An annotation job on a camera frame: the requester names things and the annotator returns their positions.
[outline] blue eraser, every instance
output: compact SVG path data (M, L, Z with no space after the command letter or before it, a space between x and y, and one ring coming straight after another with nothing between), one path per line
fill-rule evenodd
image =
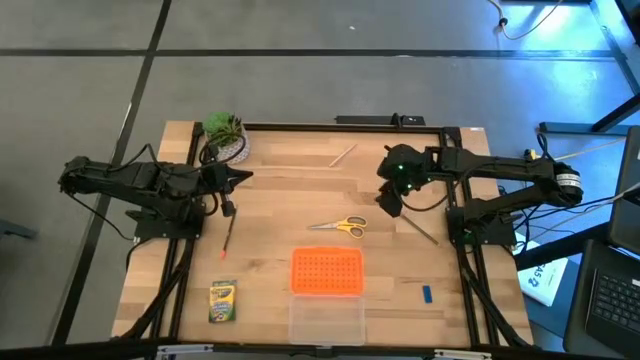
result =
M424 295L424 302L427 304L431 304L433 299L431 299L431 288L428 286L422 287L422 294Z

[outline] desk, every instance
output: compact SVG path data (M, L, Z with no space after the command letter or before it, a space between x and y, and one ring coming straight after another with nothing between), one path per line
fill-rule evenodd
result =
M193 122L168 122L158 158L185 162L193 126ZM465 128L461 133L466 148L488 154L483 129ZM446 230L446 202L430 212L406 212L441 243L436 247L401 218L389 217L374 201L382 184L375 173L386 153L383 146L438 146L437 136L299 131L249 131L248 136L251 154L234 167L255 175L232 195L239 211L225 260L219 254L230 218L216 213L205 221L191 264L178 335L181 341L288 344L293 249L349 246L360 248L364 256L366 345L469 346L459 269ZM357 147L338 165L328 167L353 144ZM498 195L495 180L472 179L471 189L474 197ZM407 202L425 206L445 194L445 185L436 182L413 192ZM210 208L210 199L206 200ZM361 240L341 231L307 230L309 225L351 214L369 221ZM133 253L114 335L128 330L155 296L166 249L167 240L154 240ZM499 246L484 246L484 255L494 302L519 335L532 342L512 257ZM216 280L238 281L234 322L208 323L209 286ZM431 304L424 303L423 285L431 286ZM169 299L161 335L167 334L171 309ZM482 306L477 300L475 309L481 339L486 342Z

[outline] black cable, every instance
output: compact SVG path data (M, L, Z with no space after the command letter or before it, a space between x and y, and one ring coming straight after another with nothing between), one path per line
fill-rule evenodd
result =
M469 176L469 173L471 173L473 170L476 170L480 167L483 167L485 165L492 165L492 164L496 164L497 161L492 161L492 162L486 162L486 163L482 163L482 164L478 164L474 167L471 167L467 170L465 170L462 175L458 178L458 180L456 180L455 184L453 184L453 188L451 189L451 191L455 191L456 188L458 187L458 185L460 185L460 183L467 177ZM402 203L402 205L404 205L407 209L409 210L413 210L413 211L418 211L418 212L425 212L425 211L429 211L429 210L433 210L436 207L438 207L440 204L442 204L443 202L445 202L445 200L447 200L447 198L449 197L449 194L445 195L442 197L442 199L438 200L435 204L432 204L426 208L416 208L413 207L409 204L407 204L403 199L402 196L400 195L400 193L398 192L398 189L396 189L395 187L393 187L393 192L396 195L396 197L400 200L400 202Z
M131 249L129 249L129 251L127 252L127 261L125 263L125 271L129 270L129 262L131 261L131 254L133 254L133 250L137 249L138 246L140 246L140 245L142 245L144 243L146 243L146 241L140 241L139 243L133 245L131 247Z
M606 200L611 200L611 199L613 199L613 196L607 196L607 197L604 197L604 198L600 198L600 199L597 199L597 200L593 200L593 201L589 201L589 202L586 202L586 203L578 204L578 205L575 205L575 206L556 209L556 210L553 210L553 211L548 212L546 214L543 214L543 215L540 215L540 216L536 216L536 217L532 217L530 220L542 219L543 217L546 217L546 216L549 216L549 215L552 215L552 214L555 214L555 213L559 213L561 211L566 211L568 209L575 209L575 208L579 208L579 207L583 207L583 206L589 206L589 205L592 205L592 204L595 204L595 203L599 203L599 202L606 201Z
M549 229L546 228L544 226L539 226L539 225L531 225L529 224L530 227L532 228L536 228L536 229L542 229L542 230L546 230L546 231L554 231L554 232L564 232L564 233L571 233L571 234L575 234L576 232L573 230L562 230L562 229Z
M244 150L245 146L247 145L247 139L245 139L244 136L240 136L239 138L242 140L242 145L240 146L240 148L235 153L233 153L233 155L229 156L228 158L226 158L226 159L224 159L222 161L218 161L219 164L224 164L224 163L227 163L227 162L235 159L238 155L240 155L242 150ZM205 156L205 153L209 151L209 145L215 140L216 140L215 137L207 140L207 142L205 142L205 144L202 147L202 149L200 149L200 153L198 154L198 160L200 160L200 163L203 164L203 166L201 166L201 167L204 167L204 165L208 165L208 164L212 163L212 161L210 159L207 160L207 159L204 158L204 156Z
M213 209L204 213L204 216L211 216L218 211L218 197L216 194L211 193L211 197L213 198Z
M522 251L520 251L520 254L524 254L527 251L527 246L529 246L529 239L531 238L531 227L529 226L529 221L531 219L531 215L533 215L533 213L535 213L539 207L540 205L536 206L533 210L531 210L529 215L524 219L524 221L526 222L527 229L525 231L524 246L522 247Z
M69 194L69 193L65 193L67 194L67 196L69 196L70 198L72 198L74 201L76 201L78 204L82 205L84 208L86 208L87 210L91 211L95 216L99 217L100 219L104 220L104 222L106 222L107 224L111 225L111 227L118 233L118 235L120 235L123 239L125 240L129 240L129 241L133 241L133 238L128 238L126 236L124 236L122 234L122 232L120 231L120 229L118 229L117 226L115 226L111 221L109 221L109 219L107 219L106 217L100 215L97 211L93 210L89 205L83 203L82 201L78 200L75 196Z
M107 169L107 172L109 173L109 172L116 172L116 171L120 171L120 170L122 170L122 169L126 168L127 166L131 165L134 161L138 160L138 158L142 155L142 153L144 153L144 150L145 150L147 147L150 147L150 146L151 146L151 144L148 144L148 143L147 143L147 144L145 144L145 145L142 147L142 149L140 149L140 151L138 151L138 153L137 153L137 154L135 154L131 159L129 159L129 161L127 161L126 163L124 163L124 164L122 164L122 165L120 165L120 166L118 166L118 167Z
M536 139L538 140L538 145L540 145L540 148L542 149L542 155L540 157L546 157L551 162L555 163L556 161L549 154L549 141L547 140L547 137L543 133L538 133L536 135Z
M239 138L242 140L242 145L240 146L240 148L238 149L238 151L236 151L233 155L231 155L231 156L230 156L230 157L228 157L227 159L224 159L224 160L222 160L222 161L218 161L218 162L215 162L215 161L214 161L214 162L207 162L207 163L205 163L204 165L202 165L202 166L200 166L200 167L197 167L197 168L195 168L195 169L189 170L189 171L184 171L184 172L173 172L173 171L171 171L171 170L167 170L167 169L166 169L164 166L162 166L162 164L160 164L160 162L158 161L158 158L157 158L157 156L156 156L156 153L153 151L153 147L151 146L151 144L147 143L147 144L145 144L145 145L142 147L142 149L140 149L140 151L139 151L139 152L138 152L138 153L137 153L133 158L131 158L131 159L130 159L129 161L127 161L125 164L120 165L120 166L118 166L118 167L116 167L116 168L113 168L113 169L107 169L107 172L115 172L115 171L120 171L120 170L124 169L124 168L125 168L125 167L127 167L128 165L131 165L131 163L133 163L135 160L137 160L137 159L142 155L142 153L144 153L144 151L145 151L145 150L148 150L148 152L149 152L149 156L151 156L151 161L152 161L152 162L153 162L153 164L154 164L154 165L155 165L155 166L156 166L160 171L162 171L163 173L165 173L165 174L167 174L167 175L188 175L188 174L192 174L192 173L198 172L198 171L200 171L200 170L202 170L202 169L205 169L205 168L211 167L211 166L213 166L213 165L216 165L216 164L224 164L224 163L227 163L227 162L229 162L229 161L233 160L234 158L236 158L238 155L240 155L240 153L242 152L242 150L244 150L245 146L247 145L247 139L245 139L245 137L244 137L244 136L240 136ZM211 142L211 141L213 141L213 140L215 140L215 138L208 140L208 141L207 141L207 143L210 143L210 142ZM206 148L206 146L205 146L205 147L203 147L203 148L200 150L200 155L199 155L199 158L200 158L200 159L202 159L202 153L203 153L203 151L204 151L204 149L205 149L205 148Z

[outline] yellow scissors handle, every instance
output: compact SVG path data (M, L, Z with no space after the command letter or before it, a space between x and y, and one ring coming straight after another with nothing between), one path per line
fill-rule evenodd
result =
M362 216L349 216L348 218L339 221L338 225L367 227L367 219Z
M338 225L336 229L346 231L349 233L349 235L351 235L356 239L361 239L364 236L364 229L362 228L361 225L341 224L341 225Z

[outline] pencil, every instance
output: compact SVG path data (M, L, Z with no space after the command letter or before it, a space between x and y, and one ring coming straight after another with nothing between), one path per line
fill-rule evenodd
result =
M220 259L224 259L227 256L227 245L229 245L229 239L231 239L231 231L233 230L233 223L236 222L236 215L238 214L238 206L236 206L236 211L233 213L231 217L231 223L229 224L229 231L227 232L227 238L224 240L224 245L222 246L222 251L220 252Z
M335 160L333 160L331 162L331 164L329 164L329 167L333 167L333 165L337 164L338 161L340 161L343 157L345 157L351 150L353 150L354 147L356 147L356 145L358 144L353 144L350 148L348 148L347 150L345 150L345 152L343 152L342 154L340 154L340 156L338 156Z

